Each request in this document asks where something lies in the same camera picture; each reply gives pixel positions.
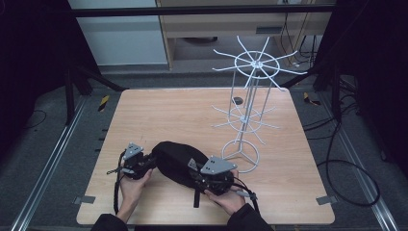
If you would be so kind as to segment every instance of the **human hand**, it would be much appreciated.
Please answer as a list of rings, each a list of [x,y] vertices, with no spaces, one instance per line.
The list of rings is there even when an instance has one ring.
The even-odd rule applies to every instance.
[[[233,169],[231,172],[235,178],[238,178],[237,170]],[[215,195],[208,190],[205,190],[204,193],[208,195],[210,200],[213,200],[215,203],[221,206],[222,209],[224,209],[225,212],[231,216],[235,212],[239,211],[239,209],[245,204],[245,199],[243,196],[237,194],[237,191],[241,190],[242,189],[237,186],[232,186],[230,191],[222,195]]]
[[[123,176],[120,180],[120,191],[122,192],[122,205],[116,216],[127,222],[132,215],[136,206],[139,203],[141,192],[152,175],[153,169],[149,169],[144,176],[139,180],[131,179],[127,176]]]

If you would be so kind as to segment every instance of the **gray carpet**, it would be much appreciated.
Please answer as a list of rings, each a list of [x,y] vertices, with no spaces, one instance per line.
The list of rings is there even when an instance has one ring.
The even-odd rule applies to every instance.
[[[177,69],[167,73],[145,72],[138,75],[111,75],[109,79],[129,88],[195,88],[195,87],[230,87],[231,72],[181,72]],[[280,75],[276,81],[284,83],[292,75]],[[301,87],[309,88],[310,78]],[[105,129],[109,128],[115,106],[120,97],[119,92],[109,90],[93,81],[94,91],[91,96],[86,96],[87,101],[84,112],[80,117],[64,154],[58,164],[57,170],[49,182],[46,192],[30,222],[32,230],[83,230],[86,226],[76,222],[79,205],[72,204],[75,196],[85,193],[93,167],[98,157],[98,149],[103,144],[106,135]],[[320,100],[321,92],[309,92],[312,100]],[[104,112],[97,112],[100,101],[108,94],[110,100]],[[293,102],[296,106],[302,124],[310,124],[329,117],[323,106],[304,102],[303,92],[292,90]],[[353,103],[352,98],[344,100],[343,107]],[[50,153],[52,152],[59,136],[64,129],[65,103],[64,89],[56,89],[46,93],[38,99],[36,110],[27,126],[39,125],[25,129],[19,140],[13,146],[12,158],[1,166],[0,185],[0,230],[9,230],[9,226],[20,212],[31,189],[41,174]],[[392,213],[399,230],[408,230],[408,180],[402,175],[393,163],[383,162],[380,150],[375,143],[365,121],[356,115],[357,109],[350,111],[343,117],[343,128],[352,141],[354,148],[364,163],[365,169],[377,181],[382,198]],[[306,132],[307,138],[322,138],[332,135],[333,123],[328,123],[319,129]],[[330,139],[309,140],[316,163],[325,160]],[[334,139],[330,152],[334,159],[346,160],[344,147],[339,137]],[[319,167],[325,188],[328,194],[334,195],[327,183],[324,167]],[[356,180],[353,167],[333,164],[330,165],[330,176],[333,185],[347,198],[359,202],[367,202],[365,195]],[[333,204],[336,220],[328,226],[308,225],[296,226],[300,230],[383,230],[370,207],[361,208],[351,205],[340,199]],[[293,225],[278,225],[277,230],[294,230]]]

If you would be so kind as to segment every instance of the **wooden table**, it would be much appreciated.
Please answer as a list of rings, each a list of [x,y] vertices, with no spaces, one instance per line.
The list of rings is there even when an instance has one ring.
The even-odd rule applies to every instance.
[[[268,89],[259,88],[255,108],[262,107]],[[220,156],[222,147],[237,136],[227,122],[231,89],[126,90],[117,104],[114,118],[89,181],[86,195],[95,196],[93,204],[83,203],[77,221],[93,224],[102,213],[114,214],[113,194],[119,154],[130,141],[144,147],[148,154],[160,141],[189,144],[208,156]],[[235,88],[234,96],[245,98],[246,91]],[[256,145],[260,164],[240,178],[258,196],[262,217],[270,224],[329,224],[334,221],[330,204],[318,205],[325,196],[316,163],[304,135],[288,91],[272,89],[264,123],[257,134],[244,138]],[[247,167],[242,158],[234,160]],[[143,191],[129,224],[226,224],[228,215],[207,196],[193,208],[193,190],[169,180],[157,169]]]

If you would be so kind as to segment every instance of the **wire stand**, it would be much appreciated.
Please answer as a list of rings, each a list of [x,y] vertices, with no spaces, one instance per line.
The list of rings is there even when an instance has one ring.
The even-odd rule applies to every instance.
[[[221,123],[218,125],[214,125],[214,127],[230,125],[233,129],[235,129],[238,134],[237,136],[226,143],[221,151],[222,159],[234,159],[238,157],[244,157],[250,164],[253,165],[250,169],[247,170],[240,170],[241,173],[249,172],[255,169],[255,167],[259,164],[260,161],[260,153],[256,146],[243,138],[244,134],[251,133],[256,136],[259,142],[263,145],[266,143],[262,141],[262,139],[258,136],[257,131],[263,126],[271,127],[271,128],[279,128],[274,125],[266,124],[263,122],[263,115],[265,113],[271,112],[275,109],[272,107],[266,110],[267,102],[270,94],[270,89],[272,85],[279,88],[281,91],[285,91],[285,89],[280,88],[278,84],[273,80],[274,76],[276,76],[279,71],[285,71],[292,74],[304,74],[299,73],[287,69],[282,69],[278,60],[290,57],[294,55],[296,52],[293,52],[290,55],[282,56],[279,58],[274,58],[270,54],[265,53],[265,49],[268,45],[269,38],[264,45],[262,51],[248,51],[245,46],[241,43],[240,37],[237,37],[238,42],[240,43],[241,47],[243,48],[244,52],[242,52],[238,56],[225,54],[221,52],[217,52],[217,54],[234,58],[234,66],[216,69],[213,68],[215,71],[222,71],[228,69],[235,69],[233,83],[231,87],[231,95],[230,95],[230,104],[228,111],[223,111],[222,109],[216,108],[213,106],[214,109],[225,113],[228,115],[226,123]],[[240,98],[234,97],[234,88],[235,88],[235,80],[236,80],[236,73],[237,70],[239,73],[247,77],[247,81],[245,86],[243,87],[246,90],[246,97],[243,101]],[[268,93],[265,98],[264,104],[261,110],[256,110],[254,108],[254,102],[256,97],[256,91],[259,87],[260,80],[270,80],[270,84],[268,87]],[[237,151],[227,154],[227,148],[231,145],[237,146]],[[249,150],[252,152],[253,155],[249,155],[248,152],[244,151],[243,146],[249,146]]]

